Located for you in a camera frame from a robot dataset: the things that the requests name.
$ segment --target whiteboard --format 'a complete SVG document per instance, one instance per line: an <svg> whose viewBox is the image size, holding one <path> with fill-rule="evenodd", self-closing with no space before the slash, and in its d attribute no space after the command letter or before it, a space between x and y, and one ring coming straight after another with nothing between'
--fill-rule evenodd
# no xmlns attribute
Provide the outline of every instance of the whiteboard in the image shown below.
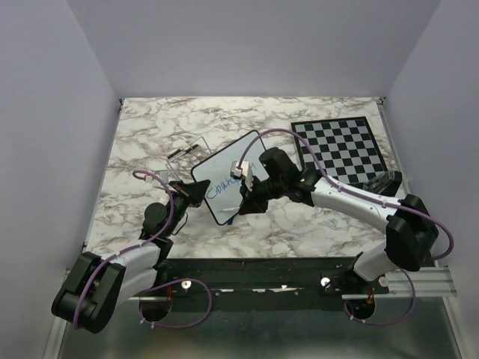
<svg viewBox="0 0 479 359"><path fill-rule="evenodd" d="M231 163L240 160L245 148L258 135L258 131L248 132L192 168L192 177L196 182L211 181L204 200L216 223L220 226L226 224L238 213L237 207L240 206L242 200L239 190L241 180L230 177ZM254 143L245 158L251 164L253 174L260 181L268 178L268 173L259 160L264 151L266 148L260 138Z"/></svg>

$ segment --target table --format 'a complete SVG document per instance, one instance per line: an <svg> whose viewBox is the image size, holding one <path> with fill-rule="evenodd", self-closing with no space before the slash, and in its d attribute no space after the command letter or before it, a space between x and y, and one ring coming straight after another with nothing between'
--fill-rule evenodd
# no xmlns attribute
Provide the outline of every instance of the table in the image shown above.
<svg viewBox="0 0 479 359"><path fill-rule="evenodd" d="M296 121L365 116L389 169L397 169L376 102L337 97L181 97L126 99L94 212L87 250L111 253L137 242L143 213L167 196L131 176L135 169L164 167L166 156L202 135L212 150L256 129L290 129ZM293 137L263 138L299 165ZM330 209L312 209L287 198L272 201L262 215L236 217L218 226L205 205L189 210L169 257L355 256L384 240L367 224Z"/></svg>

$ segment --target white marble surface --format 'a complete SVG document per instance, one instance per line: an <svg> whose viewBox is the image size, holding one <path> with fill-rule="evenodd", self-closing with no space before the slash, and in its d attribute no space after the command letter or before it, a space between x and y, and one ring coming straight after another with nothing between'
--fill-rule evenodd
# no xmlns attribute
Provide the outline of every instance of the white marble surface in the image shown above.
<svg viewBox="0 0 479 359"><path fill-rule="evenodd" d="M169 153L199 135L217 150L252 129L290 129L291 122L355 116L367 118L388 168L396 168L371 98L126 99L87 250L104 254L136 243L146 206L168 198L134 179L132 171L164 167ZM292 136L272 134L263 141L299 164ZM384 236L341 213L283 198L272 201L264 215L236 217L232 226L218 226L205 205L190 209L188 224L171 239L169 257L331 257L369 250Z"/></svg>

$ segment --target purple cable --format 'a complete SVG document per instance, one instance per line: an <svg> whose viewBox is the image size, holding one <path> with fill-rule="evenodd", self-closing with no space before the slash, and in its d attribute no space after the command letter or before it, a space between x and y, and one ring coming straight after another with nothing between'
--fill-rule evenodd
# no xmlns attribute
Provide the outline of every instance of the purple cable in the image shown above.
<svg viewBox="0 0 479 359"><path fill-rule="evenodd" d="M388 325L395 325L395 324L398 324L398 323L401 323L403 320L406 320L408 319L412 312L414 312L414 309L416 307L416 289L414 287L414 284L412 283L412 279L411 277L409 276L409 274L407 273L407 271L401 269L401 271L404 273L404 275L406 275L407 277L407 280L409 281L409 284L411 285L411 291L412 291L412 302L411 302L411 307L409 307L409 309L407 310L407 312L404 313L403 316L401 316L399 319L396 319L396 320L393 320L391 322L384 322L384 323L378 323L378 322L366 322L366 321L363 321L361 319L358 319L356 317L354 317L354 315L349 311L348 309L348 305L351 305L351 303L349 303L348 301L344 301L344 312L346 312L347 316L357 322L357 323L362 323L362 324L366 324L366 325L372 325L372 326L375 326L375 327L387 327Z"/></svg>
<svg viewBox="0 0 479 359"><path fill-rule="evenodd" d="M330 185L332 185L333 187L335 188L339 188L338 184L336 184L335 181L333 181L329 176L328 174L326 173L326 171L324 170L324 168L321 166L321 163L320 163L320 160L316 157L316 154L314 153L313 149L311 148L311 146L309 145L309 143L303 138L301 137L300 135L298 135L297 133L293 132L293 131L290 131L289 129L267 129L266 131L260 133L257 137L255 137L253 139L253 141L251 141L251 143L246 147L245 149L245 152L243 152L243 154L241 155L241 158L239 159L239 162L238 162L238 165L237 167L240 168L241 167L241 164L243 162L243 160L245 159L246 157L246 153L249 151L249 149L253 146L253 144L259 140L261 137L263 137L264 135L267 135L271 132L286 132L286 133L289 133L290 135L293 135L295 136L296 138L298 138L305 146L306 148L308 148L308 151L309 153L313 156L313 160L314 160L314 164L318 167L318 169L320 170L321 174L323 175L324 178L326 178L326 180L328 181L328 183ZM362 200L367 200L371 203L375 203L375 204L380 204L380 205L383 205L382 201L381 200L377 200L376 198L372 198L372 197L369 197L369 196L366 196L364 194L360 194L360 193L357 193L357 192L354 192L354 191L351 191L349 190L348 188L344 188L342 187L341 188L341 191L344 191L346 192L347 194L351 194L352 196L354 197L357 197L357 198L361 198ZM433 222L434 224L440 226L442 228L442 230L444 230L444 232L446 233L446 235L448 236L449 238L449 246L448 246L448 249L438 255L438 256L435 256L435 257L432 257L432 260L440 260L444 257L447 257L449 254L451 254L452 250L454 249L454 237L452 235L452 233L450 232L450 230L440 221L437 221L436 219L432 218L431 216L429 215L426 215L425 213L423 212L419 212L418 210L416 209L412 209L412 208L408 208L408 207L405 207L405 206L401 206L399 204L394 204L394 203L386 203L385 204L387 207L389 208L395 208L395 209L399 209L401 211L405 211L405 212L409 212L409 213L412 213L413 215L418 215L419 217L421 218L424 218L428 221L431 221Z"/></svg>
<svg viewBox="0 0 479 359"><path fill-rule="evenodd" d="M186 328L191 328L191 327L194 327L195 325L198 325L198 324L202 323L211 313L211 306L213 305L213 297L211 296L210 288L208 288L208 286L205 283L203 283L201 280L193 279L193 278L176 279L176 280L173 280L171 282L162 284L161 286L155 286L153 288L149 288L148 290L145 290L145 292L153 292L155 290L166 288L167 286L171 286L173 284L180 283L180 282L183 282L185 280L190 280L191 282L198 283L198 284L202 285L202 287L207 291L207 294L208 294L208 308L207 308L207 311L204 313L204 315L200 319L198 319L196 322L193 322L193 323L190 323L190 324L183 324L183 325L168 325L168 324L161 324L161 323L156 323L156 322L149 322L144 318L143 308L140 307L138 311L140 313L141 323L146 322L149 325L152 325L154 327L168 328L168 329L186 329Z"/></svg>
<svg viewBox="0 0 479 359"><path fill-rule="evenodd" d="M139 177L137 174L144 174L145 177ZM163 228L161 230L159 230L159 232L157 234L155 234L154 236L149 238L147 241L144 241L141 245L132 245L130 247L126 247L126 248L122 249L121 251L119 251L118 254L112 254L110 257L103 260L97 266L97 268L93 271L91 276L88 278L88 281L85 284L85 288L83 288L82 294L80 295L80 298L78 300L78 304L76 305L75 313L73 314L73 321L72 321L73 327L75 329L79 329L78 319L79 319L79 316L80 316L80 311L82 309L83 301L85 300L85 297L88 293L88 290L91 287L91 284L94 282L95 278L97 277L98 273L100 273L100 271L103 269L103 267L105 267L110 261L119 257L121 254L125 254L127 252L133 251L134 249L141 248L141 246L146 245L147 243L150 243L154 239L161 236L161 234L163 232L165 232L165 230L169 227L169 225L171 224L171 221L173 220L173 211L174 211L173 201L174 200L173 200L173 194L171 193L171 190L168 187L168 185L166 183L164 183L157 175L152 174L152 173L147 172L147 171L133 171L133 176L138 180L144 180L146 178L146 176L152 176L155 180L157 180L158 182L161 183L161 185L165 189L166 193L170 197L170 215L168 216L168 219L167 219L165 225L163 226Z"/></svg>

